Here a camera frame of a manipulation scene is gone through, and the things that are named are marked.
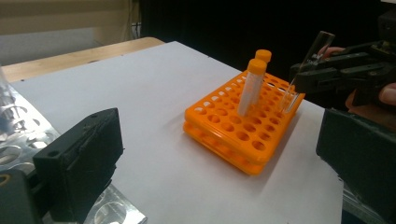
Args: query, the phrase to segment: table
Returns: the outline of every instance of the table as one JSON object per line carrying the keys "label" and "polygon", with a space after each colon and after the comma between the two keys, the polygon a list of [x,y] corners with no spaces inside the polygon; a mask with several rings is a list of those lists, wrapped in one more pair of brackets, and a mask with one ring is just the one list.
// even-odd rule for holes
{"label": "table", "polygon": [[6,79],[9,82],[13,82],[83,65],[85,63],[93,63],[103,59],[121,56],[126,53],[132,53],[161,44],[163,44],[163,42],[159,39],[145,37],[121,42],[119,44],[107,45],[95,49],[85,49],[26,63],[11,64],[3,66],[3,72]]}
{"label": "table", "polygon": [[113,185],[148,223],[340,223],[343,183],[315,153],[323,108],[303,101],[258,176],[183,133],[184,109],[239,73],[171,42],[12,85],[59,133],[119,109],[125,151]]}

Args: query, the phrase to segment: test tube rack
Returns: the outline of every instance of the test tube rack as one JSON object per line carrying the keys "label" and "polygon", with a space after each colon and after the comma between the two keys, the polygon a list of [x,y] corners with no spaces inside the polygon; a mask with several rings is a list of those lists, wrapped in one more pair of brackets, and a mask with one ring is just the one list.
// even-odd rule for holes
{"label": "test tube rack", "polygon": [[246,116],[237,114],[248,71],[242,72],[185,111],[183,130],[193,139],[248,175],[258,175],[272,158],[304,94],[290,111],[279,105],[289,82],[264,75],[260,99]]}

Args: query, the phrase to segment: finger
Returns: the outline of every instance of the finger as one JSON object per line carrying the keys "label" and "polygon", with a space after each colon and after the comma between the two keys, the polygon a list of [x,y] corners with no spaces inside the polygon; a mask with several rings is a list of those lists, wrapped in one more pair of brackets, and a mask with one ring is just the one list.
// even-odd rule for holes
{"label": "finger", "polygon": [[334,52],[343,51],[344,48],[339,47],[329,47],[323,55],[323,59],[329,58]]}
{"label": "finger", "polygon": [[352,92],[346,99],[346,107],[349,113],[357,114],[363,118],[370,119],[377,124],[389,128],[396,132],[396,114],[391,113],[376,105],[352,105],[354,92]]}
{"label": "finger", "polygon": [[379,100],[388,105],[396,105],[396,83],[390,83],[382,88]]}

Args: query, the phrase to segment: wooden edge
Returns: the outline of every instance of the wooden edge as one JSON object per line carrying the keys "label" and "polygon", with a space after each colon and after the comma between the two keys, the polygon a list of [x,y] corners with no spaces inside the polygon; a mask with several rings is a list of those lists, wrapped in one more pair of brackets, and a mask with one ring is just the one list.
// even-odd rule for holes
{"label": "wooden edge", "polygon": [[93,63],[103,59],[121,56],[123,54],[139,51],[141,49],[148,49],[161,44],[164,44],[164,42],[157,38],[144,37],[95,49],[85,49],[45,59],[6,65],[3,66],[3,72],[8,82],[14,82],[86,63]]}

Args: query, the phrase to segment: centrifuge tube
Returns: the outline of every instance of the centrifuge tube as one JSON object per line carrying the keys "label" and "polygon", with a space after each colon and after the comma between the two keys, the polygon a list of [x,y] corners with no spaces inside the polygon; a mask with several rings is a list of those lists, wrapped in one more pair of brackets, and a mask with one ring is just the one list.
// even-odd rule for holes
{"label": "centrifuge tube", "polygon": [[267,68],[267,63],[260,59],[251,59],[247,66],[247,79],[241,94],[237,113],[239,116],[245,116],[252,104],[252,100],[260,93],[260,83],[262,83],[262,76]]}
{"label": "centrifuge tube", "polygon": [[[272,56],[272,53],[268,49],[258,49],[256,51],[255,58],[256,59],[260,59],[260,60],[262,60],[262,61],[264,61],[265,63],[268,64],[269,62],[271,62],[271,56]],[[256,88],[257,92],[253,93],[254,98],[252,100],[252,103],[254,105],[256,105],[259,102],[259,99],[260,99],[260,92],[262,90],[262,83],[264,82],[264,75],[265,75],[265,71],[261,75],[262,77],[260,79],[260,82],[257,83],[257,85],[258,85],[258,87]]]}

